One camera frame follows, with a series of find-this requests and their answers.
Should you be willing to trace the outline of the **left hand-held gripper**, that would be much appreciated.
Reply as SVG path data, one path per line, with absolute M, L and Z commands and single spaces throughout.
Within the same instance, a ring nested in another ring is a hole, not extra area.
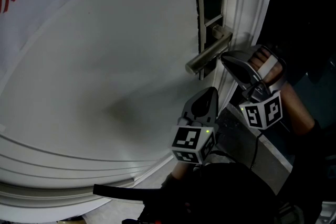
M 203 165 L 216 144 L 218 91 L 208 87 L 184 105 L 177 125 L 172 127 L 170 150 L 174 157 L 190 164 Z

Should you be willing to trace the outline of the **person's right hand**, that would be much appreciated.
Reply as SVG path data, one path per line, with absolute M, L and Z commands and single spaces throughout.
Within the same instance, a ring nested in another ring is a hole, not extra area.
M 265 48 L 260 48 L 252 55 L 252 57 L 248 60 L 248 63 L 256 72 L 258 72 L 270 56 L 272 56 L 272 54 L 268 50 Z M 277 61 L 269 70 L 269 72 L 264 76 L 264 83 L 267 85 L 275 83 L 281 77 L 282 70 L 283 67 L 281 63 Z

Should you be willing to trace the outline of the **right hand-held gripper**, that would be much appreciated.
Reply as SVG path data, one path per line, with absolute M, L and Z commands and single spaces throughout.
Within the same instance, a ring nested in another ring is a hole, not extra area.
M 261 68 L 255 70 L 249 60 L 260 49 L 270 53 Z M 286 63 L 266 46 L 255 45 L 244 50 L 224 52 L 220 60 L 241 87 L 246 102 L 239 105 L 250 128 L 265 130 L 282 119 L 280 89 L 286 82 Z M 265 83 L 266 75 L 279 63 L 280 76 L 272 84 Z

